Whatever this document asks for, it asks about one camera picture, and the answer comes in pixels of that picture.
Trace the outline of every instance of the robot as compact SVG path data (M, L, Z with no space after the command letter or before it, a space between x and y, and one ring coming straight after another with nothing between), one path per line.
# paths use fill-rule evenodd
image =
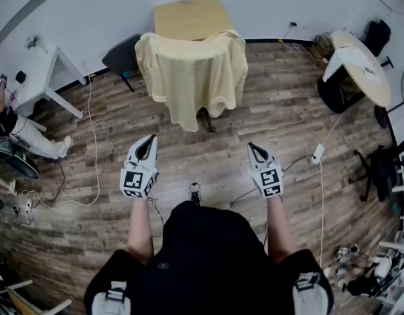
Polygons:
M283 172L271 149L250 142L247 152L252 169L252 179L263 198L283 193ZM157 137L148 135L129 149L121 170L120 189L128 198L147 198L157 182ZM329 295L322 287L323 277L314 272L300 274L293 287L294 313L328 314ZM131 300L125 295L127 282L113 281L111 289L99 293L92 305L93 315L130 315Z

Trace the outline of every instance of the yellow cloth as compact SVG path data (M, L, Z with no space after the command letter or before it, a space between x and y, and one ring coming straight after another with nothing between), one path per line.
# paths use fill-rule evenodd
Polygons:
M221 31L203 41L166 39L145 33L135 46L148 94L169 107L172 123L198 129L196 113L218 117L241 104L247 76L245 41Z

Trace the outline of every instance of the black shirt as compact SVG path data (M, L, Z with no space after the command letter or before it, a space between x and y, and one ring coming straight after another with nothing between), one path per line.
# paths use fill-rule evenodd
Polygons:
M0 136L9 135L14 129L18 116L10 110L7 114L6 111L0 113Z
M241 215L187 201L173 209L163 246L146 266L130 253L116 251L88 286L84 302L92 314L95 295L108 291L112 281L126 281L131 314L206 314L217 309L293 314L294 282L307 272L323 275L309 250L274 265ZM324 276L323 281L332 295Z

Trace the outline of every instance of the white pants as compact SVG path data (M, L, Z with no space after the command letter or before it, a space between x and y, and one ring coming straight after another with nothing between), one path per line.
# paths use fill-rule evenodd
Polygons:
M69 148L65 142L51 142L46 139L36 127L20 115L18 116L16 125L11 133L11 141L23 146L33 154L45 156L47 158L64 158ZM27 148L13 135L26 141L29 144L29 147Z

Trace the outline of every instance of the wooden floor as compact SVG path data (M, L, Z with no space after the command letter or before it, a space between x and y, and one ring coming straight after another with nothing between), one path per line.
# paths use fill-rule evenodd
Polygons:
M315 83L324 65L307 54L297 58L280 44L247 45L249 75L243 103L226 110L208 133L203 119L199 131L189 133L169 119L164 104L148 95L142 78L131 81L136 92L114 74L92 81L91 114L98 140L100 197L92 206L65 203L56 210L40 205L33 210L30 226L13 225L11 207L0 212L0 249L23 278L31 277L33 296L47 305L72 298L66 314L84 314L82 297L87 284L109 256L127 241L130 201L119 191L119 173L130 145L144 135L158 136L158 183L151 192L166 220L174 206L188 197L188 186L202 186L205 205L226 208L228 202L254 188L247 157L248 142L271 146L283 167L312 154L338 119L318 96ZM94 137L87 113L89 86L74 87L62 96L83 110L81 120L53 102L41 105L35 119L48 127L55 140L71 135L73 146L61 160L66 181L56 202L79 200L89 203L97 195L94 170ZM365 183L351 185L358 175L358 149L364 154L378 144L390 145L390 134L381 129L368 99L350 108L325 143L323 181L325 186L325 233L323 267L336 267L333 252L339 245L355 242L366 253L376 253L380 240L392 240L399 217L389 202L380 203L373 188L368 202L359 196ZM62 174L57 164L37 161L41 179L20 180L19 191L36 189L54 197ZM12 174L5 170L4 177ZM284 203L291 228L300 247L310 248L319 258L321 237L321 187L319 168L303 160L284 178ZM17 199L9 198L9 203ZM239 200L233 210L247 218L264 239L265 202L258 192ZM19 217L17 222L24 221ZM160 218L151 206L151 225L156 250L162 244ZM341 294L331 276L337 314L370 314L378 303Z

